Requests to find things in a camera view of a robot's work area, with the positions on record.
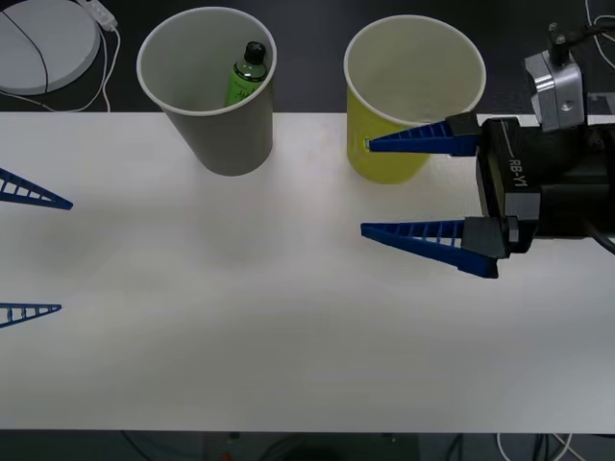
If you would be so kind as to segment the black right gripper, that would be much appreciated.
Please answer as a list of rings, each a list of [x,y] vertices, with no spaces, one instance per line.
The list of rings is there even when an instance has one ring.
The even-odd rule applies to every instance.
[[[480,125],[474,113],[367,140],[375,153],[473,157],[482,214],[461,220],[363,223],[361,235],[404,252],[442,262],[480,278],[496,278],[498,261],[526,253],[536,234],[541,189],[529,168],[524,137],[535,132],[514,117]]]

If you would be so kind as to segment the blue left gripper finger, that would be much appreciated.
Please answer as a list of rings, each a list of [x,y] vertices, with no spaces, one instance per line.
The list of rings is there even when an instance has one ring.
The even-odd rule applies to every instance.
[[[8,170],[1,170],[1,201],[29,206],[70,210],[73,204],[65,198]]]
[[[7,328],[41,318],[58,312],[61,309],[62,306],[60,304],[1,303],[0,328]]]

